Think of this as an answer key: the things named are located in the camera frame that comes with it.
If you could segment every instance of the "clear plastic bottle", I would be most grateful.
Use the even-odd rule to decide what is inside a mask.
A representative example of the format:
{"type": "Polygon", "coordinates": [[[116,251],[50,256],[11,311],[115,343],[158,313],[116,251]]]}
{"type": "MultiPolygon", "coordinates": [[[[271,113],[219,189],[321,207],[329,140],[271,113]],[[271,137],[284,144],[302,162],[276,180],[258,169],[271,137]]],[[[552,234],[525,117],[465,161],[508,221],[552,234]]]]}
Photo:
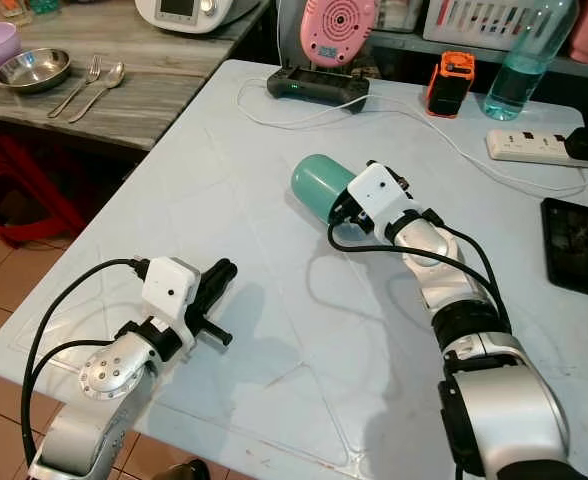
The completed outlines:
{"type": "Polygon", "coordinates": [[[521,113],[578,17],[578,0],[545,0],[523,10],[526,25],[485,98],[485,113],[512,120],[521,113]]]}

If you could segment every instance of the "white table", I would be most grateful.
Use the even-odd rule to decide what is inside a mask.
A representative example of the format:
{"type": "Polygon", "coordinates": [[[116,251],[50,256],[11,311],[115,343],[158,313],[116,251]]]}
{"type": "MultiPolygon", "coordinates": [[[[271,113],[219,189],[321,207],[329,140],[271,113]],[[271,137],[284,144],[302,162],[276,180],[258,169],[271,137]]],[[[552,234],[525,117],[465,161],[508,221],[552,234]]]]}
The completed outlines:
{"type": "MultiPolygon", "coordinates": [[[[233,332],[233,343],[225,351],[199,337],[137,430],[261,479],[452,478],[436,391],[442,362],[416,283],[393,255],[331,250],[324,226],[289,189],[306,155],[325,153],[355,172],[377,159],[485,246],[514,331],[566,409],[571,460],[588,474],[588,296],[546,280],[540,198],[497,183],[396,113],[334,112],[328,119],[346,118],[297,131],[257,125],[235,107],[236,93],[274,70],[239,61],[219,69],[0,330],[0,375],[21,381],[35,323],[90,266],[139,254],[206,269],[229,257],[239,274],[212,318],[233,332]]],[[[373,81],[372,91],[420,108],[420,86],[373,81]]],[[[276,101],[262,88],[248,88],[242,103],[281,120],[325,108],[276,101]]],[[[370,99],[366,109],[396,107],[370,99]]],[[[570,108],[530,103],[517,121],[499,124],[474,96],[458,119],[435,122],[487,162],[490,128],[568,134],[582,123],[570,108]]],[[[496,166],[548,184],[582,178],[562,167],[496,166]]],[[[588,204],[588,188],[568,199],[588,204]]],[[[109,338],[140,319],[140,289],[126,267],[104,271],[61,307],[41,351],[109,338]]],[[[66,401],[89,351],[68,351],[37,389],[66,401]]]]}

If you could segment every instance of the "spoon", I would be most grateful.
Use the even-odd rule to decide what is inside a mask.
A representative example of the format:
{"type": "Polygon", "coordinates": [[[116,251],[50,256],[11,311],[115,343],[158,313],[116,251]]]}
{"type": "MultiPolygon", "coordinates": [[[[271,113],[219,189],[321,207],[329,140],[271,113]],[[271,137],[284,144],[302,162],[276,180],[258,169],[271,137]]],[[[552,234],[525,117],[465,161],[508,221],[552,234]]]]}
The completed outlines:
{"type": "Polygon", "coordinates": [[[74,123],[83,118],[83,115],[87,113],[90,107],[94,105],[94,102],[96,102],[105,92],[112,88],[116,88],[121,84],[123,77],[125,77],[125,64],[123,62],[118,62],[107,74],[101,91],[94,95],[94,98],[87,102],[87,105],[81,108],[76,115],[68,118],[68,123],[74,123]]]}

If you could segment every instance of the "power strip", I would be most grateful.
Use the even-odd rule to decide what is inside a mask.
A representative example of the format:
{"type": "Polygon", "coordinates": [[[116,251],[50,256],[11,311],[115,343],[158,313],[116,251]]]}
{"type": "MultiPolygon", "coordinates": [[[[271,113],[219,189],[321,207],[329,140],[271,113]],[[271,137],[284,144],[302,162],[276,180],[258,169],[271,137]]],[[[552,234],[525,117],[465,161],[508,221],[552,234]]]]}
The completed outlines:
{"type": "Polygon", "coordinates": [[[567,154],[563,135],[490,130],[486,140],[490,157],[494,160],[588,168],[588,160],[578,160],[567,154]]]}

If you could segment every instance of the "orange device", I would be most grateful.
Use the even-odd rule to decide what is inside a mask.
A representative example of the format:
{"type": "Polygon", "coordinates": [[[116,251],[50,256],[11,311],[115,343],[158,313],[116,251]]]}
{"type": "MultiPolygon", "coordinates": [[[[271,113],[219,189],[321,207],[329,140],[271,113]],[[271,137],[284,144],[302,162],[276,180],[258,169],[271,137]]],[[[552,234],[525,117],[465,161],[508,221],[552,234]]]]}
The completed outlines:
{"type": "Polygon", "coordinates": [[[474,81],[474,55],[465,52],[443,52],[441,63],[427,89],[427,113],[455,118],[458,109],[474,81]]]}

